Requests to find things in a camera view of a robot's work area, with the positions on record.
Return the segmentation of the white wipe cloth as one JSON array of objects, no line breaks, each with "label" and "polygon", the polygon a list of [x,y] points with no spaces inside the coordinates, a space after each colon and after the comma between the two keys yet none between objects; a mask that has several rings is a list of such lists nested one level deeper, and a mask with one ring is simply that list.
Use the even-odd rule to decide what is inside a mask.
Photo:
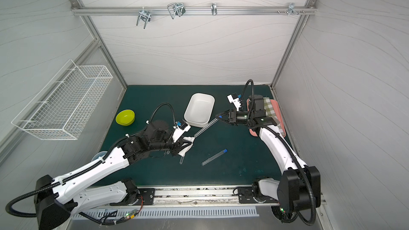
[{"label": "white wipe cloth", "polygon": [[186,153],[193,147],[195,137],[184,137],[181,150],[178,152],[178,155],[185,157]]}]

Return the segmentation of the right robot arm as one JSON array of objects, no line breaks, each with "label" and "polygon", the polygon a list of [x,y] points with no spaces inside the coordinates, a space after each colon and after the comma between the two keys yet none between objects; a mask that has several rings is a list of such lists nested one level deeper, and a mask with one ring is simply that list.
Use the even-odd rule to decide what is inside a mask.
[{"label": "right robot arm", "polygon": [[244,95],[236,93],[228,96],[234,109],[216,116],[227,124],[245,125],[264,142],[277,162],[280,180],[260,178],[252,184],[253,199],[266,203],[270,199],[279,204],[273,207],[274,216],[282,223],[292,223],[300,219],[312,226],[316,222],[316,209],[321,205],[321,175],[314,166],[308,166],[281,135],[278,122],[266,114],[264,100],[254,93],[245,105]]}]

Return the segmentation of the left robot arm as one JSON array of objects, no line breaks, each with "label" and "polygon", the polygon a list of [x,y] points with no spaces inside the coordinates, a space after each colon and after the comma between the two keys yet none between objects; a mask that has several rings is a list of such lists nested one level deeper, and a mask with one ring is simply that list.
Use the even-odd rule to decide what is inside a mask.
[{"label": "left robot arm", "polygon": [[58,177],[45,175],[36,189],[11,200],[5,211],[16,217],[36,218],[40,230],[53,230],[71,216],[108,203],[120,206],[134,204],[141,198],[132,180],[93,188],[106,176],[148,158],[151,152],[168,151],[182,155],[193,145],[193,138],[184,137],[191,126],[184,119],[147,121],[139,132],[127,134],[115,142],[107,153],[76,170]]}]

